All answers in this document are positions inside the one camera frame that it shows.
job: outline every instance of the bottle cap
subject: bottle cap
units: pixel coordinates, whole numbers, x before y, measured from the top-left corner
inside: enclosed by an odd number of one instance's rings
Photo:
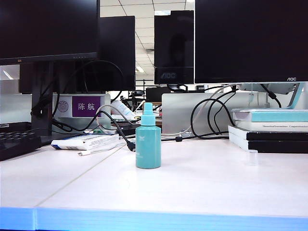
[[[155,126],[155,115],[153,112],[153,104],[145,103],[143,115],[141,116],[141,125],[143,126]]]

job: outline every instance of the teal spray bottle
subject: teal spray bottle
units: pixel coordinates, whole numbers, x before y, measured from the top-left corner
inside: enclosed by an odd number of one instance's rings
[[[155,126],[151,103],[144,104],[141,126],[136,128],[136,166],[139,168],[161,166],[161,129]]]

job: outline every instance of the ceiling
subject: ceiling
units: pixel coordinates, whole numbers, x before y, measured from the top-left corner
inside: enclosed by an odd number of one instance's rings
[[[101,17],[136,18],[136,79],[154,79],[154,11],[194,10],[192,0],[101,0]]]

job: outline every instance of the purple name sign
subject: purple name sign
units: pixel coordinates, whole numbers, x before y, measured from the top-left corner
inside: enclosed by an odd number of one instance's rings
[[[73,96],[73,117],[94,117],[100,106],[100,96]]]

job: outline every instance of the book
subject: book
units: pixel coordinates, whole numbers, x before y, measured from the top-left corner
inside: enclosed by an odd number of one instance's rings
[[[308,141],[308,132],[304,131],[248,131],[235,126],[228,126],[228,131],[248,141]]]
[[[249,131],[308,131],[308,122],[235,121],[235,125]]]
[[[308,153],[308,141],[248,141],[233,133],[229,140],[245,151],[259,153]]]
[[[308,122],[308,110],[233,109],[234,120],[251,122]]]
[[[53,140],[52,147],[55,149],[68,150],[91,150],[119,142],[119,134],[115,135],[83,135],[64,140]]]

